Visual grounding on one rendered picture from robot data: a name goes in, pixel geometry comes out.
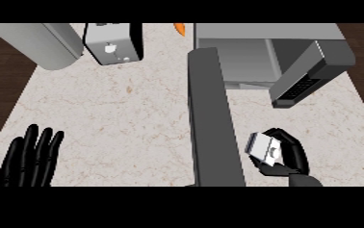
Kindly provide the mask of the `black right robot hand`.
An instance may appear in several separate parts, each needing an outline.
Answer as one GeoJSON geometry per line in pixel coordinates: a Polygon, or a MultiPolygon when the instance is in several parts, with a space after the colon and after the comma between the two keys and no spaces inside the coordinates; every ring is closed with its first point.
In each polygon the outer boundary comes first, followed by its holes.
{"type": "Polygon", "coordinates": [[[299,140],[280,128],[271,128],[265,135],[280,140],[283,163],[274,166],[262,163],[256,157],[250,156],[252,163],[265,176],[287,177],[293,174],[310,174],[310,161],[305,148],[299,140]]]}

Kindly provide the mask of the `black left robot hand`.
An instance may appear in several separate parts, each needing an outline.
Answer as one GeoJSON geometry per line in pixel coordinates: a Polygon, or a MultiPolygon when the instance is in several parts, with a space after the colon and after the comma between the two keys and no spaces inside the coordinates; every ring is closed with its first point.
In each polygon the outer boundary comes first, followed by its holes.
{"type": "Polygon", "coordinates": [[[12,140],[0,166],[0,187],[49,187],[55,176],[64,132],[48,127],[39,133],[31,124],[23,137],[12,140]]]}

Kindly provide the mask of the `white milk carton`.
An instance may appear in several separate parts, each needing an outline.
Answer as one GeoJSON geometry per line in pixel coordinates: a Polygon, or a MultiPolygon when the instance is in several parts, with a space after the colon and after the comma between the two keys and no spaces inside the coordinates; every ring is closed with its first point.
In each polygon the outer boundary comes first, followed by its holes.
{"type": "Polygon", "coordinates": [[[282,141],[264,133],[252,133],[245,152],[262,163],[274,166],[276,160],[282,156],[282,141]]]}

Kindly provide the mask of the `dark grey microwave door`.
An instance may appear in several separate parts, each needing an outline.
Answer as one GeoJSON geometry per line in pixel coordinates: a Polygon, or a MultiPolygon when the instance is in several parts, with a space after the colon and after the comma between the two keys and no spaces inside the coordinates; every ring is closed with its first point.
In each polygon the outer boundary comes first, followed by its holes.
{"type": "Polygon", "coordinates": [[[188,105],[197,187],[245,187],[237,137],[215,48],[188,54],[188,105]]]}

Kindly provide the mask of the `grey microwave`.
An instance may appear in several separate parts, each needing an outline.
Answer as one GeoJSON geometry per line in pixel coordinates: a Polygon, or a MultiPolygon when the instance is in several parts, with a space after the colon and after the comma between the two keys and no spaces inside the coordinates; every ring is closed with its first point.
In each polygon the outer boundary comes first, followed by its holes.
{"type": "Polygon", "coordinates": [[[218,54],[227,89],[265,89],[292,108],[356,65],[335,23],[197,23],[194,47],[218,54]]]}

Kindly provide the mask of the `grey cylindrical appliance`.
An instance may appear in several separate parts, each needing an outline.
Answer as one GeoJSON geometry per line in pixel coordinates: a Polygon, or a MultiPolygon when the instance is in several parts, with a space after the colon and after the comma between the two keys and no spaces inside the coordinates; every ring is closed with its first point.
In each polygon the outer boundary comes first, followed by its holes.
{"type": "Polygon", "coordinates": [[[46,70],[61,70],[83,55],[83,41],[68,23],[0,23],[0,38],[46,70]]]}

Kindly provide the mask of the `silver and black toaster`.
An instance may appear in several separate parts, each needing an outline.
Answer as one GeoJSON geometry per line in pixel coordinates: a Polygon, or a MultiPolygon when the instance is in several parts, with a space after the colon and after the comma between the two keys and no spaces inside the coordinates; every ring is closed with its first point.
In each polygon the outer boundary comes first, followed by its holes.
{"type": "Polygon", "coordinates": [[[101,65],[144,59],[141,23],[88,23],[83,44],[101,65]]]}

